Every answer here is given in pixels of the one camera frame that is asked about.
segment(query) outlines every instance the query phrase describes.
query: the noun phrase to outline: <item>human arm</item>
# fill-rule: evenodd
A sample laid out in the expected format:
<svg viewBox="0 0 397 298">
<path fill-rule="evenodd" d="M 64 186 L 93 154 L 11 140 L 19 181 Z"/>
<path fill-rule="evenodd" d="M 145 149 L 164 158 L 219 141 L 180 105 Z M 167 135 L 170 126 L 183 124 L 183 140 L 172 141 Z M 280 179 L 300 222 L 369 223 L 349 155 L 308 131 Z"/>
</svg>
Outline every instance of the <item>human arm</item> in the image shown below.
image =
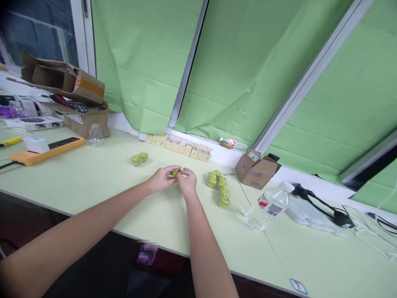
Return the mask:
<svg viewBox="0 0 397 298">
<path fill-rule="evenodd" d="M 7 297 L 42 297 L 57 278 L 150 194 L 177 182 L 180 166 L 160 168 L 147 181 L 95 205 L 41 234 L 0 263 Z"/>
<path fill-rule="evenodd" d="M 186 202 L 190 263 L 196 297 L 238 297 L 230 270 L 197 196 L 196 175 L 184 168 L 177 173 L 177 178 Z"/>
</svg>

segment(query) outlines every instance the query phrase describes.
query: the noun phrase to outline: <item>green roller blind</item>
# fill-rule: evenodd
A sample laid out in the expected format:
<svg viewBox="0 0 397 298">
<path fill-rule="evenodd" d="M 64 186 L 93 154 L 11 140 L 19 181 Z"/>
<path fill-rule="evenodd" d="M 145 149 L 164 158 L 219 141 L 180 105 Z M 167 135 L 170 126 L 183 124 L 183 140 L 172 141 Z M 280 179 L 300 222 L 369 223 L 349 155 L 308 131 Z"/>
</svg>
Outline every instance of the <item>green roller blind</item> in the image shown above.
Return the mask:
<svg viewBox="0 0 397 298">
<path fill-rule="evenodd" d="M 267 152 L 337 182 L 396 129 L 396 3 L 374 2 Z"/>
<path fill-rule="evenodd" d="M 397 181 L 397 159 L 369 180 L 353 197 L 353 200 L 378 207 L 392 194 Z M 397 193 L 381 209 L 397 214 Z"/>
<path fill-rule="evenodd" d="M 92 0 L 105 100 L 140 132 L 166 132 L 202 0 Z"/>
<path fill-rule="evenodd" d="M 253 144 L 347 0 L 211 0 L 175 130 Z"/>
</svg>

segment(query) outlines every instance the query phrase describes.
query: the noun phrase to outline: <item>bottle cap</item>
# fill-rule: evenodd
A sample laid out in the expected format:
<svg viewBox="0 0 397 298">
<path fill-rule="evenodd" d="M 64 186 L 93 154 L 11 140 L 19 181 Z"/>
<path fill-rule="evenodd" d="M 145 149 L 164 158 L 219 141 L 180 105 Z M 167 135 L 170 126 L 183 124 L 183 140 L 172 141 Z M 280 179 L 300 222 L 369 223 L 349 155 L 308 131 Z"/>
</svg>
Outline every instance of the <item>bottle cap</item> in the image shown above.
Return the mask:
<svg viewBox="0 0 397 298">
<path fill-rule="evenodd" d="M 283 191 L 286 192 L 293 192 L 295 189 L 295 187 L 291 183 L 288 183 L 286 181 L 281 182 L 280 187 Z"/>
<path fill-rule="evenodd" d="M 275 155 L 275 154 L 268 154 L 268 157 L 271 158 L 272 160 L 274 160 L 275 162 L 278 162 L 278 160 L 280 159 L 279 156 Z"/>
</svg>

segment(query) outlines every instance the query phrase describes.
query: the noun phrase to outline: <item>open cardboard box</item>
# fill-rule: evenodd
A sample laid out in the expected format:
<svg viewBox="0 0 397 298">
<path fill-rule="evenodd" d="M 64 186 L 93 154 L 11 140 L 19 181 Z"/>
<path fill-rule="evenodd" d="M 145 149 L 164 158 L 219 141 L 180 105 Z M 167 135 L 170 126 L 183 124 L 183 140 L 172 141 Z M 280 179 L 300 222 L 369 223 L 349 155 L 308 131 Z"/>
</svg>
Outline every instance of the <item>open cardboard box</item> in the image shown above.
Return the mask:
<svg viewBox="0 0 397 298">
<path fill-rule="evenodd" d="M 105 108 L 105 110 L 99 111 L 98 107 L 91 107 L 85 114 L 77 112 L 72 108 L 68 108 L 59 103 L 41 104 L 43 106 L 46 106 L 47 108 L 50 108 L 51 110 L 62 113 L 65 116 L 66 126 L 84 139 L 88 139 L 90 135 L 90 127 L 93 124 L 98 124 L 100 126 L 102 130 L 102 135 L 104 137 L 110 136 L 108 128 L 109 109 L 106 101 L 104 101 L 103 104 L 100 106 L 102 108 Z"/>
<path fill-rule="evenodd" d="M 261 159 L 260 152 L 249 150 L 241 157 L 235 171 L 241 183 L 261 190 L 280 168 L 281 165 L 271 158 Z"/>
<path fill-rule="evenodd" d="M 24 51 L 22 51 L 22 60 L 25 68 L 21 71 L 21 79 L 28 83 L 12 78 L 7 80 L 43 89 L 75 101 L 103 103 L 105 83 L 80 68 L 65 62 L 38 59 Z"/>
<path fill-rule="evenodd" d="M 69 63 L 38 59 L 27 52 L 22 52 L 25 68 L 21 78 L 7 80 L 46 90 L 68 99 L 86 103 L 89 110 L 82 114 L 58 103 L 41 103 L 52 110 L 64 114 L 66 126 L 87 139 L 92 124 L 99 124 L 104 137 L 110 136 L 108 128 L 108 104 L 103 101 L 105 83 Z"/>
</svg>

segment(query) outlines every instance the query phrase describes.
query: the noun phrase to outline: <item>black power adapter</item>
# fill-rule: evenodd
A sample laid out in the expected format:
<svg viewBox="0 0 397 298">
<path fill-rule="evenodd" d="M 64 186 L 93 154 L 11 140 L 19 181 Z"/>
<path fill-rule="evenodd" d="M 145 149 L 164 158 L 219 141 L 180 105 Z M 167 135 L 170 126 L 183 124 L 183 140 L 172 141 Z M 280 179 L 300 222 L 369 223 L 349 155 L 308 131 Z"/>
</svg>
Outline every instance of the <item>black power adapter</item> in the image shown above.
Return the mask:
<svg viewBox="0 0 397 298">
<path fill-rule="evenodd" d="M 293 195 L 299 196 L 302 199 L 308 201 L 310 204 L 312 204 L 314 206 L 314 208 L 316 208 L 318 211 L 320 211 L 321 213 L 325 214 L 326 216 L 328 216 L 329 218 L 331 218 L 331 220 L 337 225 L 337 226 L 341 226 L 343 228 L 353 228 L 354 227 L 354 223 L 352 221 L 352 219 L 349 216 L 349 213 L 346 210 L 342 210 L 340 208 L 336 208 L 336 207 L 332 207 L 329 204 L 327 204 L 326 202 L 324 202 L 323 200 L 319 199 L 314 192 L 312 192 L 311 190 L 307 190 L 306 188 L 303 188 L 299 183 L 295 183 L 293 184 L 295 189 L 292 192 Z M 331 215 L 328 212 L 322 210 L 320 207 L 318 207 L 316 204 L 314 204 L 310 199 L 310 197 L 315 198 L 316 200 L 318 200 L 321 204 L 327 206 L 329 209 L 331 209 L 334 214 Z"/>
</svg>

